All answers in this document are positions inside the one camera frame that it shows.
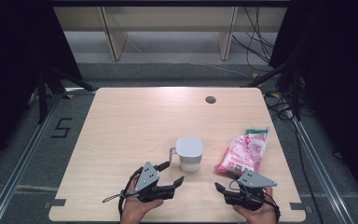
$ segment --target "wire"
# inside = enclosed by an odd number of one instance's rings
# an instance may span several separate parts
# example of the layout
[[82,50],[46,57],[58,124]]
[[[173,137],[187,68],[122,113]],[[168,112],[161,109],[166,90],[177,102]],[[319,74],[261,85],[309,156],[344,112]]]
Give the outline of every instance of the wire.
[[[261,46],[261,49],[263,50],[263,53],[264,53],[264,56],[261,57],[260,53],[257,53],[256,55],[259,56],[260,58],[262,58],[266,63],[269,63],[269,58],[270,58],[270,53],[269,53],[269,50],[267,49],[266,46],[270,47],[270,48],[273,48],[273,45],[270,44],[261,34],[260,34],[260,26],[258,24],[258,17],[259,17],[259,10],[260,8],[259,7],[256,7],[255,8],[255,23],[253,22],[252,18],[250,17],[249,15],[249,12],[247,10],[247,8],[245,7],[245,12],[246,12],[246,15],[250,21],[250,23],[252,24],[252,27],[253,27],[253,33],[252,35],[249,35],[248,33],[246,33],[248,36],[251,37],[251,40],[249,41],[249,44],[248,44],[248,47],[245,47],[247,49],[246,51],[246,62],[250,65],[249,63],[249,50],[250,50],[250,47],[252,45],[252,41],[257,41],[260,43],[260,46]],[[260,69],[256,69],[254,67],[252,67],[254,70],[256,71],[261,71],[261,72],[269,72],[269,71],[264,71],[264,70],[260,70]]]
[[[127,41],[136,49],[138,50],[140,53],[144,53],[143,51],[141,51],[140,49],[138,49],[129,39],[127,39]],[[168,63],[168,62],[164,62],[164,61],[158,61],[158,62],[154,62],[154,61],[151,61],[151,60],[148,60],[146,59],[148,62],[150,63]],[[235,74],[240,74],[244,77],[247,77],[251,80],[255,80],[254,77],[251,77],[251,76],[248,76],[242,72],[238,72],[238,71],[233,71],[233,70],[227,70],[227,69],[223,69],[223,68],[219,68],[215,65],[210,65],[210,64],[204,64],[204,63],[185,63],[185,64],[191,64],[191,65],[196,65],[196,66],[205,66],[205,67],[212,67],[214,69],[217,69],[217,70],[220,70],[220,71],[223,71],[223,72],[228,72],[228,73],[235,73]]]
[[281,120],[289,120],[293,117],[288,117],[286,115],[286,111],[291,110],[291,105],[289,103],[284,102],[282,99],[280,99],[275,105],[269,105],[267,104],[267,109],[273,110],[275,114],[271,116],[272,120],[275,120],[276,118],[279,118]]
[[272,202],[273,202],[274,204],[277,204],[277,203],[275,202],[275,200],[271,197],[271,195],[269,195],[269,194],[267,194],[267,193],[264,193],[264,195],[267,195],[267,196],[272,200]]
[[229,187],[230,189],[234,189],[234,188],[231,187],[231,185],[232,185],[233,183],[237,183],[237,181],[236,181],[236,180],[233,180],[233,181],[231,181],[231,182],[229,183],[228,187]]
[[253,54],[257,55],[260,59],[262,59],[264,62],[268,63],[269,59],[266,58],[265,56],[263,56],[262,54],[260,54],[259,52],[255,51],[254,49],[250,49],[248,47],[246,47],[244,44],[242,44],[237,37],[235,37],[235,35],[232,36],[242,47],[244,47],[247,50],[250,50]]
[[107,202],[109,202],[110,200],[115,199],[116,197],[118,197],[118,196],[120,196],[120,195],[121,195],[121,194],[116,194],[116,195],[107,197],[107,198],[103,199],[103,203],[107,203]]

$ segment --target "finger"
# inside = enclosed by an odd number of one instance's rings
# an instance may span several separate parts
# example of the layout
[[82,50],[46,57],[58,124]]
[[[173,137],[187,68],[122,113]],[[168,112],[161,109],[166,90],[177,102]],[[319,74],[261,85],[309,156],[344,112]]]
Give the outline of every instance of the finger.
[[146,208],[148,211],[152,210],[153,208],[157,208],[159,207],[160,205],[162,205],[164,203],[164,200],[162,199],[157,199],[155,201],[152,201],[150,203],[147,203],[146,204]]
[[242,216],[247,216],[249,213],[249,210],[247,210],[246,208],[244,208],[241,205],[233,205],[232,208],[234,209],[234,211],[236,211],[237,213],[239,213]]
[[132,181],[131,181],[131,183],[130,183],[130,190],[134,190],[134,189],[135,189],[136,181],[138,180],[139,176],[140,176],[140,174],[136,175],[136,176],[132,179]]
[[266,200],[272,203],[272,187],[265,187],[264,190],[266,191],[266,194],[270,196],[267,196]]

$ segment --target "hand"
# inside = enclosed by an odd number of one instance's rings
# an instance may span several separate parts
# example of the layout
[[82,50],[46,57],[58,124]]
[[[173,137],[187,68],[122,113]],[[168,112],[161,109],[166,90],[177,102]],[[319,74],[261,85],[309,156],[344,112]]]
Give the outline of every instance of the hand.
[[[272,188],[266,188],[266,193],[272,197]],[[269,201],[273,203],[273,201],[270,199],[270,197],[266,197],[266,201]],[[276,224],[277,219],[275,216],[275,210],[274,208],[266,203],[263,203],[263,205],[255,210],[251,211],[248,210],[241,205],[233,205],[233,208],[236,212],[238,212],[243,217],[246,217],[247,224]]]
[[[136,180],[139,175],[136,175],[130,184],[130,189],[135,188]],[[155,200],[150,203],[142,203],[136,198],[136,196],[130,196],[126,199],[123,208],[123,214],[121,216],[121,224],[138,224],[147,212],[153,208],[159,207],[164,203],[164,200]]]

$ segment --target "pink plastic bag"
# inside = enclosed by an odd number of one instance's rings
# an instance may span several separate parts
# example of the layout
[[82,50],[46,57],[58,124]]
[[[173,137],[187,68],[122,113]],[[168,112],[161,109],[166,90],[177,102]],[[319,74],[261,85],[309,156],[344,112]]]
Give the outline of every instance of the pink plastic bag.
[[248,129],[228,147],[222,161],[214,168],[219,172],[231,171],[242,175],[245,169],[258,171],[266,151],[269,128]]

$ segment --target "wooden table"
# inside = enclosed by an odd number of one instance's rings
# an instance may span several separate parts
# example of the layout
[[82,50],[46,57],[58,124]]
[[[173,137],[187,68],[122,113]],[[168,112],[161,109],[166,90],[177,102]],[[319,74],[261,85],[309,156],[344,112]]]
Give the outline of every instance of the wooden table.
[[[214,104],[206,97],[213,96]],[[184,175],[173,199],[146,214],[151,222],[244,222],[214,182],[228,188],[231,179],[218,174],[230,141],[251,127],[269,127],[270,136],[259,173],[278,183],[274,199],[281,221],[303,221],[305,212],[291,210],[301,203],[278,136],[259,89],[254,88],[102,88],[95,95],[49,217],[54,221],[119,221],[118,199],[130,175],[151,161],[169,159],[179,137],[197,136],[204,145],[201,168],[194,174],[171,166],[160,173],[159,186]]]

